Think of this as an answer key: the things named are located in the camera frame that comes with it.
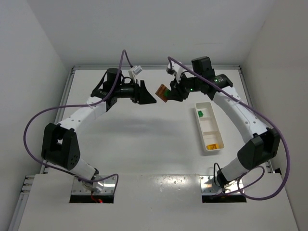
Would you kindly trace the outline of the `orange lego plate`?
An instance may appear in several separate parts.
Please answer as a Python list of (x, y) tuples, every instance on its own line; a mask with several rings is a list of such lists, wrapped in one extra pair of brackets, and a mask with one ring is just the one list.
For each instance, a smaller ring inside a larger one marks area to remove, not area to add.
[(155, 92), (156, 96), (158, 96), (165, 103), (168, 101), (168, 98), (164, 96), (164, 92), (167, 89), (168, 88), (164, 84), (161, 84), (159, 88), (157, 89), (157, 91)]

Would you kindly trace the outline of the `green lego brick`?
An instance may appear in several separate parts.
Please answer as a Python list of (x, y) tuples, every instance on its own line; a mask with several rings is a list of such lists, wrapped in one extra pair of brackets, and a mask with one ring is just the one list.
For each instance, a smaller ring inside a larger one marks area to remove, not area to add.
[(197, 111), (197, 114), (198, 114), (198, 117), (199, 118), (202, 118), (204, 116), (203, 112), (200, 110), (200, 111)]
[(170, 91), (169, 89), (165, 90), (164, 96), (165, 96), (166, 98), (168, 98), (170, 92), (171, 92), (171, 91)]

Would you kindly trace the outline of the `yellow lego brick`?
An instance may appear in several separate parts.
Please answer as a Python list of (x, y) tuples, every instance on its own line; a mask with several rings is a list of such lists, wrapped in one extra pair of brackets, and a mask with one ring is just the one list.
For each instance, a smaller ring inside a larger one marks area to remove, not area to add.
[(207, 146), (206, 146), (206, 149), (207, 149), (208, 151), (218, 150), (218, 149), (219, 149), (219, 145), (218, 145), (217, 143), (215, 143), (215, 144), (210, 144), (210, 145), (207, 145)]

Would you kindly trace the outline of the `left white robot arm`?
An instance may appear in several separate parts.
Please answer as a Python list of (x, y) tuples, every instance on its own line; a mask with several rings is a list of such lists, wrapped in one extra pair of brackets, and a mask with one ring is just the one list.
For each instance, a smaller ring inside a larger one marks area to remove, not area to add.
[(140, 66), (133, 66), (125, 77), (117, 68), (107, 69), (84, 107), (58, 124), (50, 123), (45, 127), (42, 158), (83, 180), (97, 179), (98, 170), (81, 158), (77, 136), (108, 112), (119, 98), (129, 98), (139, 105), (156, 103), (144, 81), (136, 79), (141, 71)]

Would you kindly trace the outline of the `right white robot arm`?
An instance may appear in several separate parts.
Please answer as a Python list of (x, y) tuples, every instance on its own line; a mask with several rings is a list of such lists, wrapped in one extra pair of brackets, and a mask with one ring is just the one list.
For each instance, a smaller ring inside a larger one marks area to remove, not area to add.
[(275, 128), (269, 128), (241, 102), (232, 81), (225, 75), (216, 75), (209, 57), (192, 60), (192, 77), (186, 77), (187, 69), (177, 61), (169, 61), (167, 73), (175, 78), (170, 83), (167, 99), (182, 102), (191, 92), (201, 92), (208, 96), (236, 126), (244, 146), (228, 165), (214, 177), (219, 187), (224, 187), (242, 174), (274, 158), (281, 137)]

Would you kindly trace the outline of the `white divided tray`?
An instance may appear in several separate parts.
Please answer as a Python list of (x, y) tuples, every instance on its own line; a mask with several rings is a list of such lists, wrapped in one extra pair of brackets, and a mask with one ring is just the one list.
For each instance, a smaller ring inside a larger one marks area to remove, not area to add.
[[(200, 110), (204, 114), (202, 118), (199, 118), (197, 114), (197, 111)], [(225, 146), (217, 124), (214, 110), (212, 108), (212, 104), (210, 102), (196, 103), (194, 106), (194, 113), (196, 116), (196, 122), (198, 125), (203, 150), (206, 153), (215, 153), (223, 150)], [(219, 145), (218, 150), (208, 151), (206, 149), (207, 145), (215, 143)]]

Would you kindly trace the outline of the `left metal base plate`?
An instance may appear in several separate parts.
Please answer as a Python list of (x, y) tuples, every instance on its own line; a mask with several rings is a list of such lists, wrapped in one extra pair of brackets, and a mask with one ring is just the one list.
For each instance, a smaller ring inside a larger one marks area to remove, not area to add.
[(107, 177), (99, 182), (88, 183), (78, 179), (74, 179), (71, 195), (90, 196), (91, 192), (99, 196), (111, 196), (116, 189), (117, 177)]

